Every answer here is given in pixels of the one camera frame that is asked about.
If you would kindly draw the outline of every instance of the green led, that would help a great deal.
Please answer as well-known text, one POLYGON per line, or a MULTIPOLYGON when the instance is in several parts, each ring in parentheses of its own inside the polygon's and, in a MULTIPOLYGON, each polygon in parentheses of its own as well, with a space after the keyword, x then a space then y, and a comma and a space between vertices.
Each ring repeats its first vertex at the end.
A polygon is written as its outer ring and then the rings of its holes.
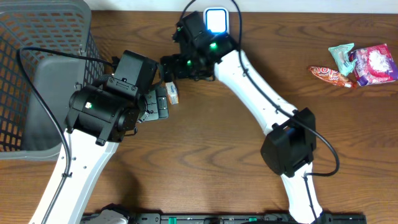
POLYGON ((210 48, 213 50, 217 49, 217 44, 215 42, 211 43, 210 48))

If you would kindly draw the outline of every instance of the plastic basket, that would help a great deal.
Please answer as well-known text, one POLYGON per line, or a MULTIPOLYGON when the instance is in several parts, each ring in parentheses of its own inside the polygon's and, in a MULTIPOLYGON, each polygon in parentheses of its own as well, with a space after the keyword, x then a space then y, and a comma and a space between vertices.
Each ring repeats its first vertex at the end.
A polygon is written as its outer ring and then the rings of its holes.
MULTIPOLYGON (((35 46, 99 58, 91 11, 78 0, 0 2, 0 159, 54 159, 60 137, 19 73, 16 50, 35 46)), ((103 74, 103 65, 42 52, 22 63, 62 128, 74 91, 103 74)))

